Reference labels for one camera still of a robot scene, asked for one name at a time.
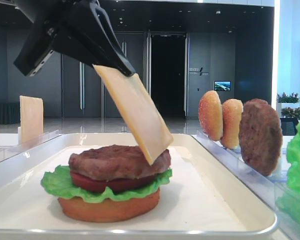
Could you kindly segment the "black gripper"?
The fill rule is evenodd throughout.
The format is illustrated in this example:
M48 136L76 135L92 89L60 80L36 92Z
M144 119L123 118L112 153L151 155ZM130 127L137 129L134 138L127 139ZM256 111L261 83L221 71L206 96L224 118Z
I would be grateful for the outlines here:
M15 0L32 22L27 39L14 61L24 76L38 73L52 53L67 55L89 66L135 73L115 36L109 16L97 1L89 9L77 9L82 0Z

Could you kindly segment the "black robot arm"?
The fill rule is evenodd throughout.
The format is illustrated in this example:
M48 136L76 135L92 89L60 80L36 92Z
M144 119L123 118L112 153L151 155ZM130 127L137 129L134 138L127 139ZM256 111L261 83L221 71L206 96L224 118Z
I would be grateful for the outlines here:
M57 52L90 67L101 65L127 77L136 71L125 57L107 12L97 0L16 0L32 27L14 65L35 75Z

